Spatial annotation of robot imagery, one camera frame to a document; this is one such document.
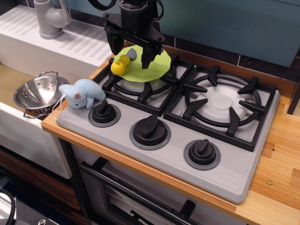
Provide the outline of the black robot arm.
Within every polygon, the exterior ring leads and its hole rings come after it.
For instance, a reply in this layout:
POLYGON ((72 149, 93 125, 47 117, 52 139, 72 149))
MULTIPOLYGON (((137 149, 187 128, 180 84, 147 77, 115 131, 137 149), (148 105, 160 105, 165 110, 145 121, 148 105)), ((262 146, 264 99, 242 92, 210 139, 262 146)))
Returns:
POLYGON ((163 51, 165 37, 160 33, 155 0, 119 0, 120 14, 104 13, 105 31, 114 55, 127 40, 142 47, 142 68, 147 69, 163 51))

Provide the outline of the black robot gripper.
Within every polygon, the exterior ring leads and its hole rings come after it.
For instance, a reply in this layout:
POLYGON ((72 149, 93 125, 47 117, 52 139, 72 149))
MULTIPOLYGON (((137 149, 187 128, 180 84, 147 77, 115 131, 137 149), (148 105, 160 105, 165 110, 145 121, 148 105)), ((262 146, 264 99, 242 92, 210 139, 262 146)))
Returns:
POLYGON ((165 37, 160 33, 159 22, 149 12, 122 11, 120 14, 104 13, 105 31, 110 49, 119 54, 124 41, 130 41, 142 48, 142 69, 147 69, 157 55, 162 53, 165 37))

